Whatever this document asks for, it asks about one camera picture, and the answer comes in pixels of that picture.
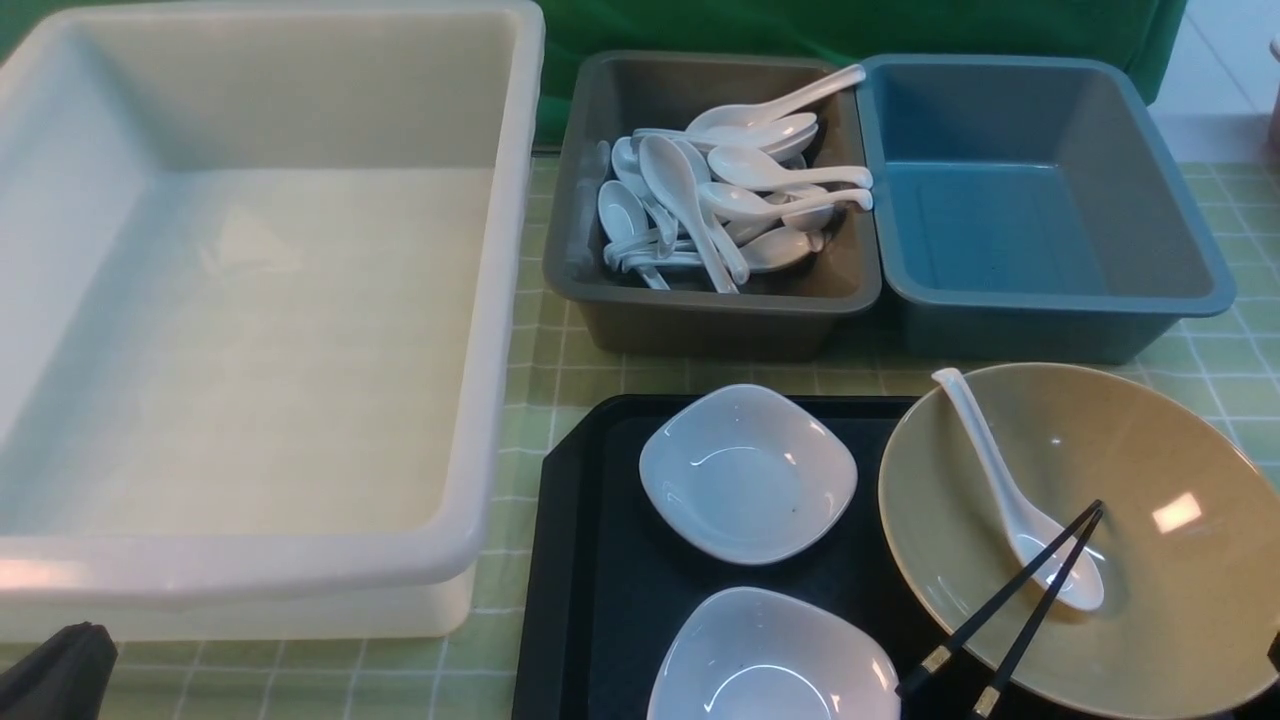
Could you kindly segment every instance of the black object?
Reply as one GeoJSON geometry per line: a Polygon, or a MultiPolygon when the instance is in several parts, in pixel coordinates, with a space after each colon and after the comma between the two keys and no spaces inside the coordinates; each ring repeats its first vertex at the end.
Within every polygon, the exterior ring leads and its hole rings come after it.
{"type": "Polygon", "coordinates": [[[3,720],[93,720],[116,659],[101,625],[68,625],[0,675],[3,720]]]}
{"type": "MultiPolygon", "coordinates": [[[[645,441],[692,400],[605,401],[544,460],[513,720],[643,720],[671,639],[703,600],[735,585],[782,592],[845,618],[874,637],[897,667],[913,666],[945,639],[899,574],[879,524],[881,456],[911,398],[797,398],[852,451],[858,491],[822,541],[764,568],[728,565],[695,550],[658,516],[640,486],[645,441]]],[[[910,698],[904,717],[965,717],[989,678],[984,665],[959,653],[910,698]]],[[[1275,720],[1277,694],[1221,719],[1275,720]]],[[[1092,716],[1014,687],[992,717],[1092,716]]]]}

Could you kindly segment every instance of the white bowl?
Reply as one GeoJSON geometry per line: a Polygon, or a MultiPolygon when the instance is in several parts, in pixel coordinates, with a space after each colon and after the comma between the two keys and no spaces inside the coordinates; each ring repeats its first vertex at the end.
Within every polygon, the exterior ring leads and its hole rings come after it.
{"type": "Polygon", "coordinates": [[[818,541],[849,506],[858,465],[796,404],[751,384],[723,387],[663,425],[640,454],[658,514],[703,552],[767,565],[818,541]]]}
{"type": "Polygon", "coordinates": [[[730,588],[676,634],[649,720],[897,720],[896,687],[867,633],[785,594],[730,588]]]}

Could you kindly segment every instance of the white plastic tub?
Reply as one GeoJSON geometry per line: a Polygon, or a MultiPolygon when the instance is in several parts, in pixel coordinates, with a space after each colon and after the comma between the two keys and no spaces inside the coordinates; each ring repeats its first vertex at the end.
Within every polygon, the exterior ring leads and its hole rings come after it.
{"type": "Polygon", "coordinates": [[[541,40],[525,0],[27,38],[0,69],[0,639],[462,623],[541,40]]]}

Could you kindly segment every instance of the serving tray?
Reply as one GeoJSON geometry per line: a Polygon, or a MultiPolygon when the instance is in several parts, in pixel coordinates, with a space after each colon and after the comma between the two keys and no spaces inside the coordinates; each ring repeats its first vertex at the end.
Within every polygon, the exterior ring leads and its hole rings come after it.
{"type": "MultiPolygon", "coordinates": [[[[823,539],[764,568],[701,553],[663,523],[640,486],[644,443],[694,400],[608,400],[543,461],[513,720],[645,717],[672,638],[703,600],[735,585],[777,591],[849,620],[884,647],[900,673],[943,639],[893,564],[877,502],[881,455],[914,398],[792,398],[854,454],[858,489],[823,539]]],[[[961,653],[905,703],[902,716],[966,717],[989,679],[991,670],[961,653]]],[[[1274,720],[1275,696],[1220,717],[1274,720]]],[[[1014,687],[992,717],[1094,716],[1014,687]]]]}

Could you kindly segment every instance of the chopsticks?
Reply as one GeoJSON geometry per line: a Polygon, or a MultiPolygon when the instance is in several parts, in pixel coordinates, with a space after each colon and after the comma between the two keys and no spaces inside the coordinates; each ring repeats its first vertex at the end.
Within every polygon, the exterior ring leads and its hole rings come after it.
{"type": "Polygon", "coordinates": [[[1048,615],[1050,607],[1053,605],[1053,600],[1057,593],[1061,592],[1062,585],[1066,583],[1066,578],[1071,574],[1071,568],[1075,566],[1076,559],[1080,557],[1080,552],[1084,551],[1085,544],[1089,542],[1089,537],[1093,530],[1098,527],[1098,521],[1102,520],[1102,501],[1094,500],[1089,506],[1082,512],[1075,520],[1071,521],[1066,529],[1062,530],[1060,536],[1053,538],[1053,542],[1048,543],[1039,555],[1032,560],[1025,568],[1021,569],[1011,580],[1005,583],[1005,587],[1000,588],[996,594],[991,597],[977,612],[973,614],[968,620],[956,629],[933,652],[931,652],[919,665],[913,669],[905,679],[897,685],[899,697],[906,697],[908,694],[915,692],[920,685],[923,685],[929,678],[934,675],[951,656],[964,647],[964,643],[969,642],[979,628],[982,628],[991,618],[1006,603],[1009,598],[1014,596],[1027,580],[1032,577],[1053,556],[1060,547],[1062,547],[1069,538],[1080,534],[1079,539],[1071,547],[1070,552],[1066,555],[1066,561],[1053,575],[1053,582],[1050,583],[1048,591],[1041,597],[1039,603],[1036,605],[1036,610],[1032,611],[1030,618],[1023,625],[1018,638],[1014,639],[1014,644],[1010,646],[1009,652],[1005,659],[1000,662],[1000,667],[996,669],[996,675],[992,678],[991,683],[982,694],[978,697],[977,705],[974,705],[970,712],[970,720],[986,719],[991,715],[991,711],[996,707],[996,702],[1000,700],[1000,693],[1004,692],[1005,685],[1009,684],[1010,678],[1014,675],[1014,670],[1018,667],[1018,662],[1023,659],[1023,653],[1032,644],[1032,638],[1036,635],[1036,630],[1039,629],[1041,623],[1044,621],[1044,616],[1048,615]]]}

